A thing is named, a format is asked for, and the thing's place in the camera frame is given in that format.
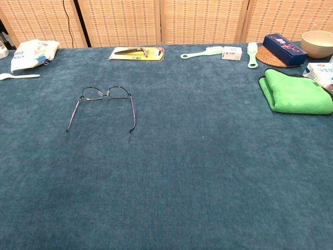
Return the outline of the dark blue rectangular box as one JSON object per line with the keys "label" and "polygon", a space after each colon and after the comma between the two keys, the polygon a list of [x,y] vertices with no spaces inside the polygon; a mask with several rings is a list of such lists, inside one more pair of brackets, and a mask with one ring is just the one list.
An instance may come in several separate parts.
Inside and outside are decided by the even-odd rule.
{"label": "dark blue rectangular box", "polygon": [[288,67],[301,65],[308,57],[305,51],[278,33],[266,35],[263,46]]}

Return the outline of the small white cardboard box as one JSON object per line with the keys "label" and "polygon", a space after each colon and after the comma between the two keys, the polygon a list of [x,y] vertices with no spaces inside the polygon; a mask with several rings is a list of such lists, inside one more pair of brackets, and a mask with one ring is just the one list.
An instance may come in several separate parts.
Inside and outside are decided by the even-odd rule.
{"label": "small white cardboard box", "polygon": [[225,60],[241,60],[242,48],[234,46],[224,46],[222,59]]}

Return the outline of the green brush with round hole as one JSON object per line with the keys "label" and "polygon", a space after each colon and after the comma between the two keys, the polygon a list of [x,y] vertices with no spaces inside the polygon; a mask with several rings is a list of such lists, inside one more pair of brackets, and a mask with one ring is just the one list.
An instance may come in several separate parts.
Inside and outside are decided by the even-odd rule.
{"label": "green brush with round hole", "polygon": [[211,55],[218,55],[223,53],[223,46],[210,46],[207,47],[203,52],[197,53],[189,53],[189,54],[181,54],[181,59],[189,59],[198,56],[211,56]]}

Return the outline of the woven rattan coaster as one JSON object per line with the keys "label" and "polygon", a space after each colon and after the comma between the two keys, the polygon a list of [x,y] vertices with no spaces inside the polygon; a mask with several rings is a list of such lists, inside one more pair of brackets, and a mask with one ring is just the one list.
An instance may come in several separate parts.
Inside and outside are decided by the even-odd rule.
{"label": "woven rattan coaster", "polygon": [[258,47],[258,53],[256,55],[257,60],[260,62],[278,68],[291,68],[294,66],[287,66],[278,57],[271,53],[265,46],[261,45]]}

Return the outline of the white and blue carton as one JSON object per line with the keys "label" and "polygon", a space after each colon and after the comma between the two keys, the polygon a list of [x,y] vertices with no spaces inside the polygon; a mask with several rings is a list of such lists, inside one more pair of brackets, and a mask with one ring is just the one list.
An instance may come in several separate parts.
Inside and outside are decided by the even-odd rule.
{"label": "white and blue carton", "polygon": [[303,76],[313,79],[320,86],[333,93],[333,64],[329,62],[308,63]]}

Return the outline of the woven bamboo screen panel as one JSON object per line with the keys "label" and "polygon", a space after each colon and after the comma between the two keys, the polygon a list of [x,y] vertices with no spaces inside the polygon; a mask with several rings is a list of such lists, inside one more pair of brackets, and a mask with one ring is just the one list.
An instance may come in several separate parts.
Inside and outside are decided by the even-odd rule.
{"label": "woven bamboo screen panel", "polygon": [[250,0],[160,0],[163,44],[241,41]]}
{"label": "woven bamboo screen panel", "polygon": [[87,47],[74,0],[0,0],[0,20],[15,46],[39,39]]}
{"label": "woven bamboo screen panel", "polygon": [[160,0],[78,0],[92,47],[159,45]]}
{"label": "woven bamboo screen panel", "polygon": [[333,32],[333,0],[249,0],[242,42],[263,42],[279,33],[290,41],[306,31]]}

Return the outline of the beige bowl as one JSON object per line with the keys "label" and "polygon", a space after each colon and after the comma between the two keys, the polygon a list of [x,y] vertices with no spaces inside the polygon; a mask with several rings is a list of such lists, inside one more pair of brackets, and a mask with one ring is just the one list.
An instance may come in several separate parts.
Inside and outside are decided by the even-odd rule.
{"label": "beige bowl", "polygon": [[333,54],[333,33],[307,31],[302,34],[301,48],[309,57],[319,59]]}

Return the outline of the thin metal-frame eyeglasses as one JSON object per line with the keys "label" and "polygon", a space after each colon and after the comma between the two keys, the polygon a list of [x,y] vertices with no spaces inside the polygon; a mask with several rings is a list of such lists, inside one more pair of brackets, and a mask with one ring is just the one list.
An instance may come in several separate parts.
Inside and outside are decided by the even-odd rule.
{"label": "thin metal-frame eyeglasses", "polygon": [[86,101],[100,101],[104,99],[104,97],[109,97],[111,99],[128,99],[131,103],[131,110],[132,110],[132,115],[133,115],[133,126],[132,128],[129,129],[129,133],[132,133],[134,129],[136,128],[136,114],[135,114],[135,109],[134,109],[134,103],[133,103],[133,97],[131,93],[124,87],[122,86],[112,86],[110,87],[106,93],[104,93],[102,90],[95,86],[89,86],[85,87],[82,90],[81,96],[79,97],[75,108],[73,110],[73,113],[71,115],[69,124],[66,128],[66,132],[69,132],[75,117],[76,112],[79,109],[80,102],[82,100]]}

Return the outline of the green brush with oval hole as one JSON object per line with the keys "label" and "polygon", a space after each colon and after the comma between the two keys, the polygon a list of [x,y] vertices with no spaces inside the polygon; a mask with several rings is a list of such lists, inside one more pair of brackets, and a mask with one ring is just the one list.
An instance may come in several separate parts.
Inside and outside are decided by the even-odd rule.
{"label": "green brush with oval hole", "polygon": [[258,53],[258,46],[256,42],[250,42],[247,46],[247,54],[249,56],[248,68],[254,69],[258,66],[256,55]]}

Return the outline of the white plastic spoon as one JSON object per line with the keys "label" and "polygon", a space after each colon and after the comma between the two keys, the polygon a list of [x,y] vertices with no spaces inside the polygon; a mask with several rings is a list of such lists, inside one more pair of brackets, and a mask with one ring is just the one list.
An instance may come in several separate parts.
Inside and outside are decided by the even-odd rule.
{"label": "white plastic spoon", "polygon": [[10,73],[1,73],[0,74],[0,80],[5,80],[5,79],[24,79],[24,78],[38,78],[40,77],[39,74],[28,74],[28,75],[19,75],[15,76]]}

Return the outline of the folded green microfiber cloth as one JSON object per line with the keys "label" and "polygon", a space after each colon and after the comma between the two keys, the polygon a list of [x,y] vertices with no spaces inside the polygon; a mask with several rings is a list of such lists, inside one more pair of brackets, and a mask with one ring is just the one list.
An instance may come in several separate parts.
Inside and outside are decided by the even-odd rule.
{"label": "folded green microfiber cloth", "polygon": [[268,68],[259,78],[259,86],[275,112],[333,114],[333,95],[312,79]]}

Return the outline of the white plastic food bag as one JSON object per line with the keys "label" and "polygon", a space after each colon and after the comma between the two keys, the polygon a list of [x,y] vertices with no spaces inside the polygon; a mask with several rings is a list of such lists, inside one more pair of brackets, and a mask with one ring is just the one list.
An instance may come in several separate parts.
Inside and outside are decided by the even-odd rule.
{"label": "white plastic food bag", "polygon": [[11,72],[34,68],[52,61],[60,42],[49,40],[29,40],[20,43],[11,60]]}

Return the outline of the white printed package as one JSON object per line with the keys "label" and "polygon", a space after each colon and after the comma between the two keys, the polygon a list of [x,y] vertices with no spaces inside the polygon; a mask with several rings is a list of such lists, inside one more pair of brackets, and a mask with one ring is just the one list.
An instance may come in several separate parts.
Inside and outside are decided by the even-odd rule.
{"label": "white printed package", "polygon": [[7,57],[9,54],[7,47],[4,43],[0,40],[0,59]]}

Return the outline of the yellow blister pack with peeler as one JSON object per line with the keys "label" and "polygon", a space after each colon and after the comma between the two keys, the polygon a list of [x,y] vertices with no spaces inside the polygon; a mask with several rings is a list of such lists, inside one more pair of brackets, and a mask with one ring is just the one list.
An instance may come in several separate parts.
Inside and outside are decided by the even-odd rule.
{"label": "yellow blister pack with peeler", "polygon": [[161,61],[164,54],[163,47],[115,47],[109,60]]}

